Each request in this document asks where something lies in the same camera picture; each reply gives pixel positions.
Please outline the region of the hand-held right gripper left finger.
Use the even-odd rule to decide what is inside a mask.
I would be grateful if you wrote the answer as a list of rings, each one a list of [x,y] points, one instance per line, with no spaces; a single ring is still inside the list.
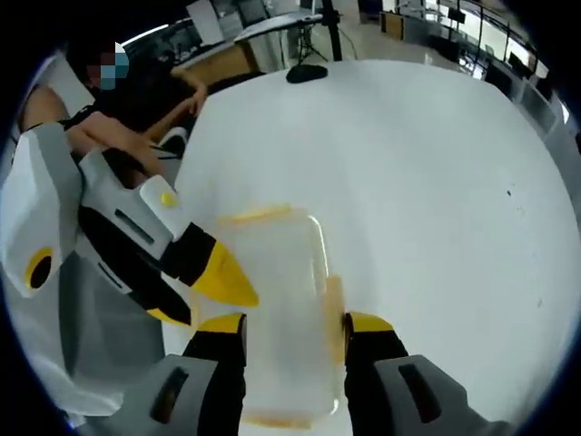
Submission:
[[[236,435],[246,392],[246,319],[203,322],[182,355],[168,355],[129,392],[131,435]]]

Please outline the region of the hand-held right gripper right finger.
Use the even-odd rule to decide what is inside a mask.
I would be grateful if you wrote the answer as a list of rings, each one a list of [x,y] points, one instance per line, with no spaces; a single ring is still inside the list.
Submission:
[[[344,391],[355,435],[510,435],[468,405],[465,388],[426,357],[410,355],[379,316],[347,312]]]

